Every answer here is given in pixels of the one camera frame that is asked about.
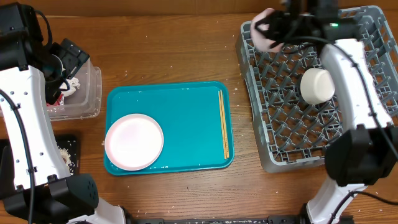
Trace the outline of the wooden chopstick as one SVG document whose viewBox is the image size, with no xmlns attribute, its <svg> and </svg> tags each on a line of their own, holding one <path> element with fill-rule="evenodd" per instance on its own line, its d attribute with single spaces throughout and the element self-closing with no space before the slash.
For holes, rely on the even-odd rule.
<svg viewBox="0 0 398 224">
<path fill-rule="evenodd" d="M 227 129 L 226 129 L 226 116 L 225 116 L 223 96 L 222 96 L 222 102 L 223 102 L 223 112 L 224 112 L 224 131 L 225 131 L 225 137 L 226 137 L 226 152 L 227 152 L 227 155 L 229 158 L 228 133 L 227 133 Z"/>
<path fill-rule="evenodd" d="M 224 159 L 227 159 L 228 155 L 226 152 L 226 137 L 225 137 L 225 131 L 224 131 L 224 112 L 223 112 L 222 96 L 223 96 L 222 90 L 219 90 L 218 100 L 219 100 L 219 109 L 220 109 L 221 133 L 222 133 L 222 141 L 223 141 L 223 154 L 224 154 Z"/>
</svg>

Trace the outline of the white round bowl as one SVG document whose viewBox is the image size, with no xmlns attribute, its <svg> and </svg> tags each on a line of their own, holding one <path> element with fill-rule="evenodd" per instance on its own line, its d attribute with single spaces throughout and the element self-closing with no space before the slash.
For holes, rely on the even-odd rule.
<svg viewBox="0 0 398 224">
<path fill-rule="evenodd" d="M 317 105 L 332 99 L 335 86 L 330 73 L 320 68 L 308 69 L 301 78 L 300 93 L 304 101 Z"/>
</svg>

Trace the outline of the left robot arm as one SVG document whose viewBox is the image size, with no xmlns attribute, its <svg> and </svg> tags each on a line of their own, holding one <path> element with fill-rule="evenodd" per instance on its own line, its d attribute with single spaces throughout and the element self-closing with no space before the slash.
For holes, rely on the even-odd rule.
<svg viewBox="0 0 398 224">
<path fill-rule="evenodd" d="M 1 7 L 1 111 L 11 145 L 1 168 L 13 179 L 4 208 L 29 223 L 132 223 L 99 196 L 91 175 L 71 175 L 62 159 L 47 107 L 90 56 L 68 39 L 44 39 L 42 16 L 18 2 Z"/>
</svg>

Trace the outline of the rice and food scraps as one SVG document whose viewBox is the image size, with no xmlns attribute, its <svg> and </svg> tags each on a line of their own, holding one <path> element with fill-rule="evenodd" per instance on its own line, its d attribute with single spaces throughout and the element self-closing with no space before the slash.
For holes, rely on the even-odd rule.
<svg viewBox="0 0 398 224">
<path fill-rule="evenodd" d="M 57 146 L 64 163 L 68 167 L 70 175 L 77 175 L 79 173 L 79 151 L 77 142 L 75 140 L 57 141 Z"/>
</svg>

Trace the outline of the small pink saucer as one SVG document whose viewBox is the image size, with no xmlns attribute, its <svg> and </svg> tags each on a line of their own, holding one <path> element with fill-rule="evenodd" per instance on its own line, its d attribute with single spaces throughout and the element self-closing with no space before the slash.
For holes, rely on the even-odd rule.
<svg viewBox="0 0 398 224">
<path fill-rule="evenodd" d="M 277 53 L 282 49 L 283 46 L 283 44 L 279 44 L 278 46 L 271 48 L 271 45 L 275 41 L 265 38 L 259 31 L 255 29 L 255 23 L 265 18 L 272 12 L 274 12 L 273 8 L 267 8 L 264 11 L 262 11 L 260 14 L 255 16 L 251 21 L 251 26 L 250 26 L 251 39 L 255 48 L 261 52 Z"/>
</svg>

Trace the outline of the large pink plate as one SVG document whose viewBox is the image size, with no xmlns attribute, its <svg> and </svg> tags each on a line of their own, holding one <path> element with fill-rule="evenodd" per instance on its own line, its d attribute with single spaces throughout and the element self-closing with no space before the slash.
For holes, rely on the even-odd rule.
<svg viewBox="0 0 398 224">
<path fill-rule="evenodd" d="M 164 134 L 156 120 L 144 114 L 129 114 L 114 122 L 106 133 L 104 149 L 117 168 L 137 171 L 160 156 Z"/>
</svg>

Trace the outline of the white tissue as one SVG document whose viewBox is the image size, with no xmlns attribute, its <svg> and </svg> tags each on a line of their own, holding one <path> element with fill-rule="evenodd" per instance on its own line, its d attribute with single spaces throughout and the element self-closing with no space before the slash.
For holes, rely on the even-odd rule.
<svg viewBox="0 0 398 224">
<path fill-rule="evenodd" d="M 66 81 L 68 82 L 68 84 L 63 83 L 60 86 L 60 90 L 64 95 L 64 97 L 71 96 L 72 94 L 74 94 L 74 92 L 76 92 L 80 88 L 79 79 L 73 77 L 72 79 L 66 79 Z"/>
</svg>

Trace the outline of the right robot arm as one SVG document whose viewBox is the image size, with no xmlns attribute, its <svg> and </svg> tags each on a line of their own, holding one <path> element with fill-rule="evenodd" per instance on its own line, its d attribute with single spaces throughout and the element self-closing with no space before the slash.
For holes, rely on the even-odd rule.
<svg viewBox="0 0 398 224">
<path fill-rule="evenodd" d="M 397 128 L 384 109 L 368 70 L 357 22 L 341 18 L 337 1 L 287 1 L 251 22 L 257 49 L 278 52 L 308 42 L 331 75 L 343 115 L 343 134 L 326 150 L 327 178 L 302 207 L 298 223 L 351 223 L 342 211 L 387 177 L 397 163 Z"/>
</svg>

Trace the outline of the red snack wrapper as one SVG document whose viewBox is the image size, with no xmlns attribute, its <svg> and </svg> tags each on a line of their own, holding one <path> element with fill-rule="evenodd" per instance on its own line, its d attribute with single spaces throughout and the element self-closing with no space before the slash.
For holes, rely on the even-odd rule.
<svg viewBox="0 0 398 224">
<path fill-rule="evenodd" d="M 47 106 L 62 106 L 64 105 L 64 94 L 61 93 L 54 104 L 47 103 Z"/>
</svg>

